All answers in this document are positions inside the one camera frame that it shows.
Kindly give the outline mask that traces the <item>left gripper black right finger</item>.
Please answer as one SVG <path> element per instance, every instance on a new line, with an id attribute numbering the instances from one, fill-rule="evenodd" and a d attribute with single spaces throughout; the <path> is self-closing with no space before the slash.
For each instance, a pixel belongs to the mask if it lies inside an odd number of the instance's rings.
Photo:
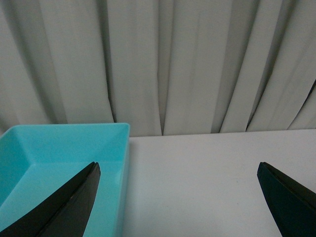
<path id="1" fill-rule="evenodd" d="M 272 165 L 261 162 L 257 178 L 283 237 L 316 235 L 316 194 Z"/>

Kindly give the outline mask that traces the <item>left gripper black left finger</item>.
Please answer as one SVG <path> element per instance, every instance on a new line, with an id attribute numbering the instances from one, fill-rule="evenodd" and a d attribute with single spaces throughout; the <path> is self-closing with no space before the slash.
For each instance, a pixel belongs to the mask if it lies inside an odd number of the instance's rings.
<path id="1" fill-rule="evenodd" d="M 92 162 L 38 206 L 0 232 L 2 237 L 81 237 L 95 202 L 101 170 Z"/>

